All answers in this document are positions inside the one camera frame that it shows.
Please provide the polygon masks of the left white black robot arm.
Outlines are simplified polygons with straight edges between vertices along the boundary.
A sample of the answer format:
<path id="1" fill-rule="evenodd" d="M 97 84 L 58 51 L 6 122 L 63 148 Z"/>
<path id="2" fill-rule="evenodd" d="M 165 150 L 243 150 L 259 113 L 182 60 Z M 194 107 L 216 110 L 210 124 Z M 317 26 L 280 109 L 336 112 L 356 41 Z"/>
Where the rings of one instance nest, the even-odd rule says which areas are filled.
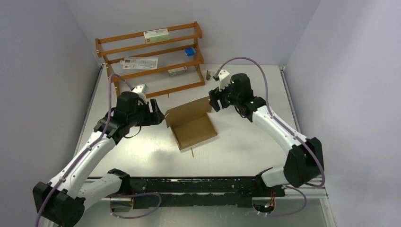
<path id="1" fill-rule="evenodd" d="M 130 175 L 112 169 L 99 182 L 84 185 L 98 163 L 130 132 L 132 127 L 159 125 L 165 118 L 155 99 L 146 100 L 140 92 L 123 92 L 116 107 L 95 125 L 86 146 L 49 182 L 33 188 L 37 210 L 35 226 L 41 217 L 62 227 L 76 225 L 85 209 L 102 198 L 131 194 Z"/>

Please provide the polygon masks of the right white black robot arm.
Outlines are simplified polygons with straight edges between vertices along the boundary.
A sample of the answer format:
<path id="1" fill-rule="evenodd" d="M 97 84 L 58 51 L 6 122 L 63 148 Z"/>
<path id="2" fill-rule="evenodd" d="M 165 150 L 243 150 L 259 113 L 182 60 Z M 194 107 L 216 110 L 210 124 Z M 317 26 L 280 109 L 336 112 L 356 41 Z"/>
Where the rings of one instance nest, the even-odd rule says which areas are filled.
<path id="1" fill-rule="evenodd" d="M 219 86 L 209 92 L 209 104 L 215 111 L 234 106 L 241 117 L 268 133 L 286 155 L 283 165 L 272 166 L 260 173 L 255 190 L 268 195 L 274 186 L 300 187 L 323 175 L 322 144 L 317 138 L 307 138 L 284 122 L 262 97 L 255 96 L 250 79 L 244 73 L 230 75 L 222 70 L 214 77 Z"/>

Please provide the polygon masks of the brown cardboard box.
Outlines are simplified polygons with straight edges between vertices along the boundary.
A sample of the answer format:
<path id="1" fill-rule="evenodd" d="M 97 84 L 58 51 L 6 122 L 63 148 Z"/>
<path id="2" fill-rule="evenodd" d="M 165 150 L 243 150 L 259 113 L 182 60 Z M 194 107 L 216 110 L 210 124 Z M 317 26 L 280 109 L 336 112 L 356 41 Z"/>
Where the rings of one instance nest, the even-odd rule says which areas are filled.
<path id="1" fill-rule="evenodd" d="M 208 97 L 167 110 L 166 126 L 171 129 L 179 150 L 190 148 L 218 135 L 209 117 L 211 110 Z"/>

